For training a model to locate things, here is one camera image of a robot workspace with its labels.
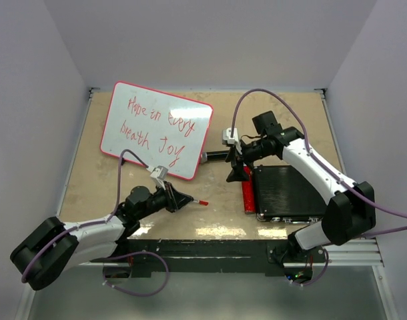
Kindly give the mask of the pink framed whiteboard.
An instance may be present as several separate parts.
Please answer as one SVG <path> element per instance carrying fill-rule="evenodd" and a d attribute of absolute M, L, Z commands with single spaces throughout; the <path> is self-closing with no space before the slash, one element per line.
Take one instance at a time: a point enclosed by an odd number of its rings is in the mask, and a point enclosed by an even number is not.
<path fill-rule="evenodd" d="M 174 177 L 195 177 L 214 109 L 207 103 L 132 85 L 114 85 L 100 149 L 125 160 L 164 166 Z"/>

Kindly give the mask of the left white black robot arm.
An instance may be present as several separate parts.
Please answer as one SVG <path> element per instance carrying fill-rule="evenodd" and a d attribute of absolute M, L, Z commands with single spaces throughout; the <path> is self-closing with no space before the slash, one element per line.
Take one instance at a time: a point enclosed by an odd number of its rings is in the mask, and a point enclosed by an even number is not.
<path fill-rule="evenodd" d="M 22 283 L 35 290 L 52 284 L 62 272 L 95 259 L 122 261 L 127 257 L 129 236 L 140 221 L 165 209 L 175 213 L 194 202 L 191 195 L 177 191 L 166 182 L 151 192 L 134 187 L 113 214 L 78 223 L 63 223 L 58 217 L 44 220 L 10 254 Z"/>

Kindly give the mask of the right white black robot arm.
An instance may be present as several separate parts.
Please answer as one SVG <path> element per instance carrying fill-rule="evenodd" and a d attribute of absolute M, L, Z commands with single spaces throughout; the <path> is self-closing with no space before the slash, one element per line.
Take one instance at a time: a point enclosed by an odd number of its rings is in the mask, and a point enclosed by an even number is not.
<path fill-rule="evenodd" d="M 252 121 L 260 137 L 251 143 L 244 143 L 235 127 L 222 132 L 222 143 L 230 148 L 226 160 L 232 167 L 226 180 L 246 181 L 245 167 L 275 155 L 297 170 L 326 204 L 319 221 L 288 236 L 285 257 L 301 262 L 315 247 L 330 243 L 340 246 L 375 227 L 376 213 L 370 205 L 374 189 L 369 183 L 357 183 L 319 159 L 305 135 L 295 127 L 284 129 L 273 112 L 262 113 Z"/>

